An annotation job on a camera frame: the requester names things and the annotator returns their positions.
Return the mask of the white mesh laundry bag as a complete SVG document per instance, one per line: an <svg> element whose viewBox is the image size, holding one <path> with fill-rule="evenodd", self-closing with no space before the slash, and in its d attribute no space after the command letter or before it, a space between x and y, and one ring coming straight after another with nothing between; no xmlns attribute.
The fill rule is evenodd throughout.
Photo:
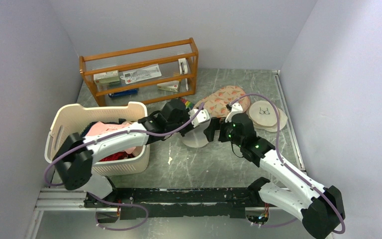
<svg viewBox="0 0 382 239"><path fill-rule="evenodd" d="M191 148L201 148L209 143L206 135L204 134L204 129L202 128L196 128L190 132L187 132L181 138L181 141L185 146Z"/></svg>

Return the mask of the red cloth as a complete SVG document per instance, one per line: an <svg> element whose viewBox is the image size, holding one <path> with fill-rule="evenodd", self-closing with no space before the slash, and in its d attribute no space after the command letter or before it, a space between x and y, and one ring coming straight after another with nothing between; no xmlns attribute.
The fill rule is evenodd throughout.
<svg viewBox="0 0 382 239"><path fill-rule="evenodd" d="M108 162L108 161L117 161L117 160L124 160L133 158L134 155L132 153L127 153L125 151L117 152L115 154L109 155L103 159L100 160L100 162Z"/></svg>

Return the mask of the peach patterned laundry bag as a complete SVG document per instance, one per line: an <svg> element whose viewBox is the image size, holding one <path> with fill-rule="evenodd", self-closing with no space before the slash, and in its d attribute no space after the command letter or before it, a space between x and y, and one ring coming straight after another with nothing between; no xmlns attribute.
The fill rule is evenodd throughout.
<svg viewBox="0 0 382 239"><path fill-rule="evenodd" d="M198 101L194 109L197 109L201 103L204 103L203 108L209 112L211 117L227 117L229 110L226 105L245 94L243 89L238 86L225 86Z"/></svg>

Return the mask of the cream round laundry bag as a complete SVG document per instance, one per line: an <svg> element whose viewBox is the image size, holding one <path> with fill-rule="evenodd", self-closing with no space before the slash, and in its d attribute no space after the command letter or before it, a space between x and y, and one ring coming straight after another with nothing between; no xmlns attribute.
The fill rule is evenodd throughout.
<svg viewBox="0 0 382 239"><path fill-rule="evenodd" d="M286 126L288 120L288 117L282 109L277 108L277 112L279 114L279 120L277 120L276 112L269 102L256 101L250 105L246 114L253 122L255 129L262 129L267 132L277 132L278 122L279 130L282 130Z"/></svg>

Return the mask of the cream plastic laundry basket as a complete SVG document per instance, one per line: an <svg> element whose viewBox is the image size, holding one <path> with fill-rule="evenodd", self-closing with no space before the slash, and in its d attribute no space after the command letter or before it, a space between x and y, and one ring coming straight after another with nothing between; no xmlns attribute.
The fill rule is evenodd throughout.
<svg viewBox="0 0 382 239"><path fill-rule="evenodd" d="M141 102L129 102L123 107L85 108L80 104L65 105L58 110L51 125L45 146L45 160L50 163L68 135L81 133L92 122L117 122L119 119L133 122L147 115L147 108ZM119 176L145 171L149 163L150 146L136 148L133 155L129 159L97 162L92 167L92 173Z"/></svg>

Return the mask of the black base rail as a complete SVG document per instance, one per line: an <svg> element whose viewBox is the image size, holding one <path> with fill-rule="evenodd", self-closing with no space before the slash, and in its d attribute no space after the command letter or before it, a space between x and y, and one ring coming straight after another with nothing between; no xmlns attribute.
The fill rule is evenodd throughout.
<svg viewBox="0 0 382 239"><path fill-rule="evenodd" d="M264 209L258 193L236 188L117 188L103 203L86 194L85 208L115 208L121 220L137 218L216 217L244 219L250 208Z"/></svg>

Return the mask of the pink cloth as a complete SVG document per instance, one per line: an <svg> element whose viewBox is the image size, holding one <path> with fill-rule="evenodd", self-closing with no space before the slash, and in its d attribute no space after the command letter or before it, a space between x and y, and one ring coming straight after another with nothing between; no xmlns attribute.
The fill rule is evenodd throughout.
<svg viewBox="0 0 382 239"><path fill-rule="evenodd" d="M128 127L132 124L130 121L124 121L122 123L114 123L114 122L101 122L101 121L96 121L96 122L91 122L82 132L81 132L81 137L85 136L96 136L96 135L101 135L105 133L109 133L112 131L116 131L119 129L123 129L125 127ZM134 157L136 157L140 153L140 149L137 147L132 147L124 150L127 153L132 153Z"/></svg>

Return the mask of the pack of coloured markers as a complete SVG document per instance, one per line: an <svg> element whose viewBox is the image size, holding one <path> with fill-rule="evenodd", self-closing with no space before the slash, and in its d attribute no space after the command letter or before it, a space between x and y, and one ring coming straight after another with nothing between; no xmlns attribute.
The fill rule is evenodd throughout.
<svg viewBox="0 0 382 239"><path fill-rule="evenodd" d="M179 98L179 99L181 100L182 103L184 103L184 105L186 106L187 109L192 110L194 108L194 106L195 106L194 103L186 100L185 98Z"/></svg>

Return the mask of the orange wooden shelf rack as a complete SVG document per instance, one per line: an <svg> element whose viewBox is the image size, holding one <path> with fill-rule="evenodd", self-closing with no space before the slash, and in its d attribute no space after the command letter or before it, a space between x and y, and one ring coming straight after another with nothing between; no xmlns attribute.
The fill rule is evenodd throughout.
<svg viewBox="0 0 382 239"><path fill-rule="evenodd" d="M188 74L179 74L178 59L186 58L188 63ZM188 78L189 90L179 93L172 93L167 96L148 98L144 104L156 103L173 98L194 95L196 93L197 70L199 52L193 38L172 41L167 43L143 46L127 50L120 50L90 56L79 57L80 75L87 85L91 95L100 107L105 107L106 95L136 88L146 88L159 83L170 81L184 81ZM108 87L98 87L93 80L93 75L97 73L117 70L120 73L137 68L158 64L162 73L161 77L125 84L120 80L117 84Z"/></svg>

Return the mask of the small white red box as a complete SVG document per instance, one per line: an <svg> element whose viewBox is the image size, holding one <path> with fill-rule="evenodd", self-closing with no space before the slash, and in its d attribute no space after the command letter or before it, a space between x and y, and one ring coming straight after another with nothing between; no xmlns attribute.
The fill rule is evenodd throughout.
<svg viewBox="0 0 382 239"><path fill-rule="evenodd" d="M158 88L158 90L177 93L180 91L180 85L181 85L181 82L176 80L176 81L159 83L159 84L157 84L157 88Z"/></svg>

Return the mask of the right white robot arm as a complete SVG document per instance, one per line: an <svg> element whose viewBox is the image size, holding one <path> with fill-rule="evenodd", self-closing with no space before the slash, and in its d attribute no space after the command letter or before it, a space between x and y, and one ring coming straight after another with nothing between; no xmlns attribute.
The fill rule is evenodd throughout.
<svg viewBox="0 0 382 239"><path fill-rule="evenodd" d="M212 118L203 131L208 141L214 140L215 131L219 131L220 142L238 146L245 159L286 186L284 190L266 178L256 180L252 184L255 189L248 194L252 205L265 202L281 208L300 220L316 239L327 238L345 219L340 190L316 182L289 163L269 141L257 136L245 113L234 115L230 121Z"/></svg>

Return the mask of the white box on shelf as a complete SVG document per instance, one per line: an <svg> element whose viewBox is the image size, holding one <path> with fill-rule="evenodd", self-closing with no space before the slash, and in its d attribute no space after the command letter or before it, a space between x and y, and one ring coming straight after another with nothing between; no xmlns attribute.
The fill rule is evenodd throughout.
<svg viewBox="0 0 382 239"><path fill-rule="evenodd" d="M98 87L108 87L109 85L117 84L120 81L119 72L115 70L97 73L93 75L93 80Z"/></svg>

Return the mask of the white packet on shelf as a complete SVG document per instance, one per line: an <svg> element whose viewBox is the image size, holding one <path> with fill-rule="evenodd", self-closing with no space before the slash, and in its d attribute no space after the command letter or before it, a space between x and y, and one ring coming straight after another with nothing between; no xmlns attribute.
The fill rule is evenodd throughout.
<svg viewBox="0 0 382 239"><path fill-rule="evenodd" d="M119 77L125 82L125 84L129 85L153 78L158 78L161 77L161 75L162 73L160 71L159 65L153 64L147 67L124 71L120 73Z"/></svg>

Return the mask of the white upright box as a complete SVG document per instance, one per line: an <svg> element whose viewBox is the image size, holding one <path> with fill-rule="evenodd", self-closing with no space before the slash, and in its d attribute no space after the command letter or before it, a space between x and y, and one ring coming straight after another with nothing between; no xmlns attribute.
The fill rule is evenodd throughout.
<svg viewBox="0 0 382 239"><path fill-rule="evenodd" d="M188 74L188 63L187 63L187 59L186 58L180 58L178 59L178 65L179 65L179 74L180 75L186 75ZM189 90L189 87L188 87L188 78L185 78L185 87L186 87L186 90L188 91Z"/></svg>

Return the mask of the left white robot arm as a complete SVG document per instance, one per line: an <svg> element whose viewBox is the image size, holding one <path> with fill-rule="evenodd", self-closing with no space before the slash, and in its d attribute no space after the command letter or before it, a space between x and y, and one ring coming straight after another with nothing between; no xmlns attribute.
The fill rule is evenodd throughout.
<svg viewBox="0 0 382 239"><path fill-rule="evenodd" d="M146 169L148 149L174 133L186 133L201 127L208 119L204 108L189 110L178 99L148 113L141 102L129 102L123 107L85 108L80 104L61 107L53 121L49 136L59 128L66 131L64 138L54 144L47 157L50 168L55 168L61 178L61 186L67 190L80 189L97 196L105 207L116 204L116 187L106 174L93 170L101 168L101 161L116 153L139 150L139 155L122 163L109 163L115 173L137 173Z"/></svg>

